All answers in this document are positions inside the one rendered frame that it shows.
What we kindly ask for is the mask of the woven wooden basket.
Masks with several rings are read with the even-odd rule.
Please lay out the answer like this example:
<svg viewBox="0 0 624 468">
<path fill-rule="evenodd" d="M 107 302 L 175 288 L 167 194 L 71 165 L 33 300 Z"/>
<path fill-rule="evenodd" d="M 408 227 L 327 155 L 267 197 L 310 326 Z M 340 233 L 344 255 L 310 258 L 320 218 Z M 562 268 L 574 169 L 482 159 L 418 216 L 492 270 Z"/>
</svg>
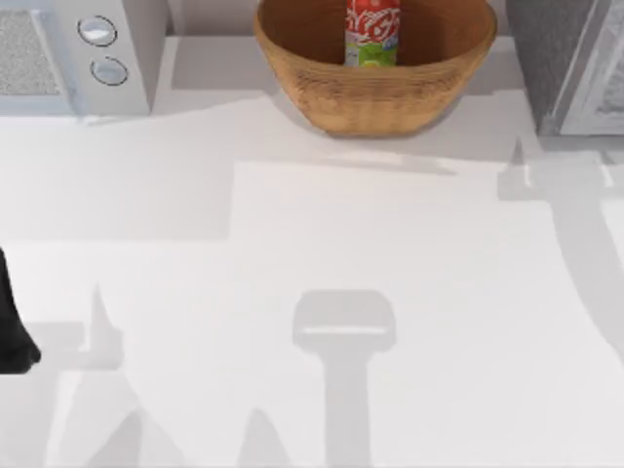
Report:
<svg viewBox="0 0 624 468">
<path fill-rule="evenodd" d="M 253 29 L 277 82 L 336 136 L 410 135 L 461 94 L 497 33 L 488 0 L 401 0 L 397 64 L 345 60 L 346 0 L 259 0 Z"/>
</svg>

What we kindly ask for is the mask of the red and green can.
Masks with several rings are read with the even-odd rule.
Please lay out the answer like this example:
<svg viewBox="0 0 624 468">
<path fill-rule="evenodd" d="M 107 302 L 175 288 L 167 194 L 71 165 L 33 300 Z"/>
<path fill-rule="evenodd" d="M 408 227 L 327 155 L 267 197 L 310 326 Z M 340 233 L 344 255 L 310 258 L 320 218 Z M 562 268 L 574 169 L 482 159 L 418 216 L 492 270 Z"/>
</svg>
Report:
<svg viewBox="0 0 624 468">
<path fill-rule="evenodd" d="M 397 64 L 400 3 L 401 0 L 346 0 L 346 66 Z"/>
</svg>

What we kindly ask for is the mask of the round microwave knob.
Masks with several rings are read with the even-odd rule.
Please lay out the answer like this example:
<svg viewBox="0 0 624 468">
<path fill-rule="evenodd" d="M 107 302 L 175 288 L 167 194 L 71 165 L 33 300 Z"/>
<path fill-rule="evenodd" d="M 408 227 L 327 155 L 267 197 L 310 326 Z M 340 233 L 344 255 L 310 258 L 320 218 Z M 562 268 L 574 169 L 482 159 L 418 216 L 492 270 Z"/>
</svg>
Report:
<svg viewBox="0 0 624 468">
<path fill-rule="evenodd" d="M 118 37 L 114 23 L 103 16 L 80 19 L 77 23 L 77 32 L 84 42 L 95 47 L 108 47 Z"/>
<path fill-rule="evenodd" d="M 113 57 L 92 60 L 90 72 L 96 81 L 108 87 L 121 86 L 129 78 L 129 71 L 125 64 Z"/>
</svg>

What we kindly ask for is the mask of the pale microwave oven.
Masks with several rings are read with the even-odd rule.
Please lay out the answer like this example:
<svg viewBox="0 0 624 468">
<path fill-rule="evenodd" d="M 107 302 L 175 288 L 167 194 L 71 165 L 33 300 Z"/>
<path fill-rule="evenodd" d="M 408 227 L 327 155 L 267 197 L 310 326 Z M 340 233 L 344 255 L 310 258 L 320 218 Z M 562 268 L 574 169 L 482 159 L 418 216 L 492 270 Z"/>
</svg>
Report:
<svg viewBox="0 0 624 468">
<path fill-rule="evenodd" d="M 93 16 L 116 26 L 110 46 L 79 36 Z M 170 25 L 168 0 L 0 0 L 0 116 L 150 114 Z M 91 61 L 105 57 L 128 68 L 123 85 L 93 78 Z"/>
</svg>

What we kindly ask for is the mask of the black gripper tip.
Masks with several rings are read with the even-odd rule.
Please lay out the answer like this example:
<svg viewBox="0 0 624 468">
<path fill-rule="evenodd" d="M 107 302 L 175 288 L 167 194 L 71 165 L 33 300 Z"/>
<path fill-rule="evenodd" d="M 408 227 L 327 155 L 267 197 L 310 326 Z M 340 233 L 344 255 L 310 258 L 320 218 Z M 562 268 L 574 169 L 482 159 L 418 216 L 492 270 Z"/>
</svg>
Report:
<svg viewBox="0 0 624 468">
<path fill-rule="evenodd" d="M 26 374 L 41 358 L 39 347 L 20 318 L 7 260 L 0 248 L 0 374 Z"/>
</svg>

